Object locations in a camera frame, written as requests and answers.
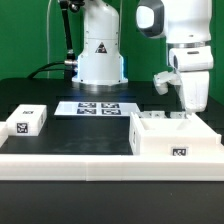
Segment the white block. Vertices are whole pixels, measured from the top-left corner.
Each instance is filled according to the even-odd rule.
[[[6,121],[8,134],[14,136],[38,136],[46,118],[46,105],[21,104]]]
[[[0,122],[0,147],[2,147],[7,138],[8,138],[7,123]]]

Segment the white platform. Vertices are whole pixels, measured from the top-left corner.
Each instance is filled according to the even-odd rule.
[[[150,127],[155,128],[155,132],[163,127],[164,132],[160,132],[160,138],[157,139],[157,143],[164,144],[164,147],[161,145],[159,150],[154,148],[155,144],[153,147],[150,146],[149,149],[140,147],[138,150],[135,150],[135,155],[133,156],[2,154],[0,156],[0,180],[224,181],[224,146],[220,143],[221,136],[212,131],[201,120],[198,120],[197,117],[193,116],[191,118],[193,120],[184,120],[185,126],[180,125],[181,119],[175,121],[178,125],[172,126],[174,132],[178,130],[177,127],[185,127],[182,129],[183,136],[186,134],[186,128],[192,129],[192,135],[195,136],[194,141],[188,142],[189,138],[187,138],[188,140],[183,145],[175,143],[180,137],[179,132],[176,133],[179,133],[179,136],[176,135],[175,138],[171,138],[175,143],[174,145],[169,143],[167,138],[165,138],[164,142],[162,141],[164,139],[163,137],[161,138],[161,133],[167,135],[166,129],[169,125],[153,126],[152,123],[155,120],[148,121],[148,119],[143,118],[143,120],[146,119],[143,121],[137,116],[136,118],[140,122],[139,127],[144,124],[145,128],[142,129],[142,134],[146,139],[150,137],[149,133],[147,133],[148,129],[150,129],[149,124]],[[191,121],[199,122],[199,126],[190,124]],[[131,140],[133,140],[132,128],[133,120],[131,120],[130,126]],[[201,135],[200,141],[203,139],[202,134],[199,132],[201,128],[206,136],[203,146],[205,148],[197,148],[199,146],[199,142],[197,142],[198,135]],[[174,146],[177,146],[177,149],[187,148],[186,155],[181,153],[173,154]]]

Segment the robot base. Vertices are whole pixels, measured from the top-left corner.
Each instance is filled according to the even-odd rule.
[[[99,82],[97,84],[96,83],[97,82],[90,83],[90,82],[84,82],[82,80],[80,81],[76,77],[74,77],[72,79],[72,87],[77,88],[77,89],[83,89],[86,91],[91,91],[91,92],[112,92],[112,91],[128,88],[128,80],[127,79],[119,80],[116,83],[113,82],[113,83],[109,83],[109,84],[106,84],[105,82],[100,83],[100,84],[99,84]]]

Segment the black cable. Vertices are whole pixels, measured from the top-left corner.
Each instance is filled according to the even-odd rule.
[[[39,70],[36,74],[38,74],[39,72],[54,72],[54,71],[71,71],[71,69],[62,69],[62,68],[51,68],[51,69],[43,69],[43,70]]]
[[[36,71],[30,73],[27,78],[28,79],[32,79],[37,73],[41,72],[41,71],[44,71],[45,68],[49,68],[49,67],[52,67],[52,66],[55,66],[55,65],[64,65],[64,61],[56,61],[56,62],[52,62],[52,63],[49,63],[49,64],[46,64],[40,68],[38,68]]]

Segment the white plastic base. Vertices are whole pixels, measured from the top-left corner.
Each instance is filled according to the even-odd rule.
[[[171,126],[166,122],[166,125],[162,126],[166,120],[162,117],[163,113],[159,114],[159,119],[155,119],[158,113],[154,115],[150,114],[152,119],[139,119],[132,114],[130,140],[133,140],[135,128],[139,135],[139,138],[136,137],[136,144],[138,141],[145,142],[140,144],[139,149],[133,149],[135,154],[140,155],[1,155],[0,180],[224,181],[224,146],[220,144],[220,135],[212,131],[196,115],[188,119],[180,116],[180,119],[174,119]],[[203,131],[206,137],[203,138],[199,131]],[[157,140],[153,142],[155,148],[146,147],[148,138]],[[180,144],[182,141],[176,142],[178,139],[185,141],[184,144]],[[173,146],[178,146],[177,150],[185,149],[183,146],[189,147],[188,152],[186,155],[183,151],[172,154]]]
[[[1,155],[0,180],[224,181],[224,151],[203,157]]]
[[[46,118],[46,105],[21,104],[6,121],[8,134],[14,136],[38,136]]]

